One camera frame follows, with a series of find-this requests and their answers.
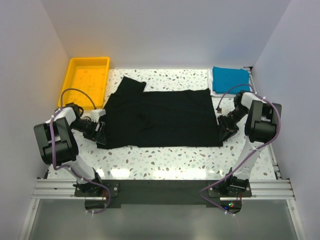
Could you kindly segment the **black t shirt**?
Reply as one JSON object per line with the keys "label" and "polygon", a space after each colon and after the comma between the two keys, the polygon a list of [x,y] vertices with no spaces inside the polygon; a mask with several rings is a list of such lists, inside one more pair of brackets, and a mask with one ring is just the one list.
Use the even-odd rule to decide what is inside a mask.
{"label": "black t shirt", "polygon": [[146,85],[123,77],[104,106],[105,143],[97,148],[223,146],[209,89],[145,91]]}

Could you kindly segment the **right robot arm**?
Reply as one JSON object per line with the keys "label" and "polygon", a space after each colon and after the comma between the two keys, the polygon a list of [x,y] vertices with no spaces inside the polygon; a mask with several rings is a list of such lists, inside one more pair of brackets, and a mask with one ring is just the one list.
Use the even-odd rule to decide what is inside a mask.
{"label": "right robot arm", "polygon": [[249,188],[252,169],[263,149],[279,135],[282,105],[270,103],[256,93],[240,91],[233,99],[234,110],[220,115],[218,120],[219,139],[222,142],[235,136],[238,123],[244,117],[244,147],[237,162],[230,168],[225,179],[215,184],[212,190],[225,196],[239,196]]}

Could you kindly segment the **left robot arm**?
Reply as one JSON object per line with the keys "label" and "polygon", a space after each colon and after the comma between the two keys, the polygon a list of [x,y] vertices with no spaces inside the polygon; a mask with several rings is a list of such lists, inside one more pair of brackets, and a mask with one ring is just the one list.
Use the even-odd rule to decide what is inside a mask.
{"label": "left robot arm", "polygon": [[51,119],[33,127],[42,161],[54,170],[65,169],[76,179],[73,186],[85,196],[100,197],[107,191],[97,171],[84,162],[72,130],[84,139],[105,145],[105,123],[100,117],[104,109],[94,109],[90,117],[83,117],[84,109],[71,102],[58,108]]}

